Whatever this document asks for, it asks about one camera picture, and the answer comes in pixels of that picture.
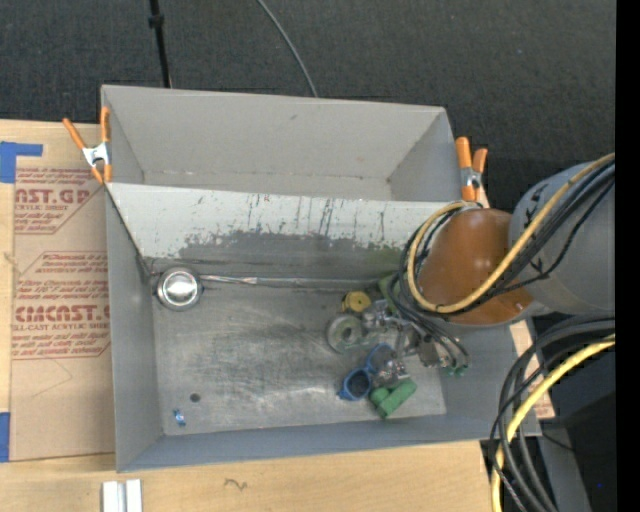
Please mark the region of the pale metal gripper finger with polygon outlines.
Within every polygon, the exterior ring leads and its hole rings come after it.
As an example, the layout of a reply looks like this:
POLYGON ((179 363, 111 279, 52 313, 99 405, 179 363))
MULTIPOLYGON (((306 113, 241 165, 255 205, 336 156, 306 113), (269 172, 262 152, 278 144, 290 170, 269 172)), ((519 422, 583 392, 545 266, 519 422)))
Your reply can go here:
POLYGON ((383 334, 397 331, 398 319, 387 307, 382 309, 371 306, 361 314, 361 325, 364 334, 383 334))
POLYGON ((377 379, 380 383, 400 383, 410 376, 404 361, 395 351, 385 355, 379 364, 377 379))

